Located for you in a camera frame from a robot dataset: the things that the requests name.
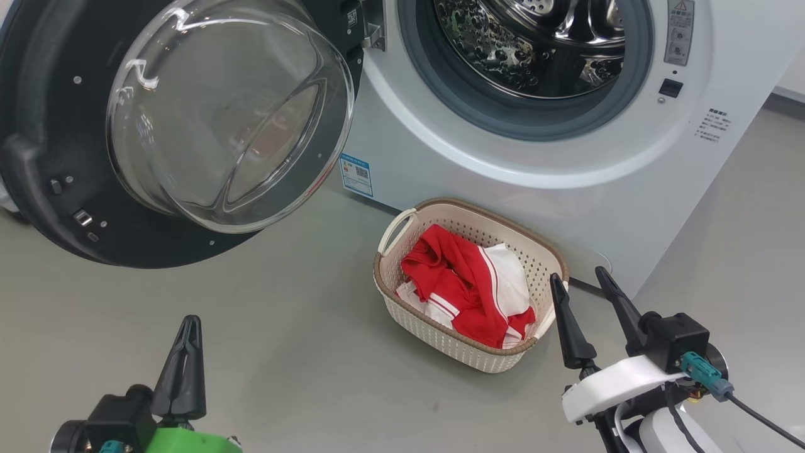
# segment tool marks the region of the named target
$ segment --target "plastic basket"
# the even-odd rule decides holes
[[[497,349],[467,338],[433,321],[400,299],[395,290],[405,281],[400,261],[420,235],[439,224],[482,247],[506,243],[526,271],[530,304],[537,322],[526,337],[511,349]],[[498,373],[512,368],[531,349],[555,320],[550,276],[562,276],[565,288],[570,274],[562,256],[543,238],[517,223],[453,198],[436,198],[402,212],[386,229],[374,259],[374,283],[386,300],[391,317],[417,338],[453,359],[483,372]]]

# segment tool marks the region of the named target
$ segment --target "teal connector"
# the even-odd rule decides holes
[[[679,368],[687,373],[691,379],[706,387],[717,401],[727,401],[725,394],[735,390],[728,380],[721,379],[721,372],[716,370],[701,355],[695,352],[686,352],[682,355],[681,362]]]
[[[123,446],[122,442],[118,442],[116,440],[110,440],[107,443],[103,444],[101,447],[101,451],[98,453],[125,453],[126,449]]]

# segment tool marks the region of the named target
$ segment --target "warning label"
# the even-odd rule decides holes
[[[668,41],[665,62],[687,66],[693,39],[693,0],[668,0]]]
[[[701,124],[696,129],[696,137],[711,143],[718,143],[733,125],[727,112],[718,109],[709,109]]]

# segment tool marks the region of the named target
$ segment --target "door hinge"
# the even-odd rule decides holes
[[[386,51],[386,16],[383,0],[361,0],[363,7],[363,41],[361,47]]]

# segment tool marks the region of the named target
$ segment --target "floor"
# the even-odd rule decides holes
[[[805,437],[798,115],[767,104],[635,302],[710,328],[736,395]],[[576,374],[554,328],[490,376],[391,320],[371,262],[392,217],[331,177],[245,246],[163,271],[80,260],[1,217],[4,450],[45,451],[103,394],[153,385],[182,317],[198,314],[208,416],[195,426],[236,434],[246,451],[602,451],[591,426],[564,420],[560,395]],[[608,303],[571,296],[599,364],[623,358]],[[727,403],[688,411],[724,451],[794,451]]]

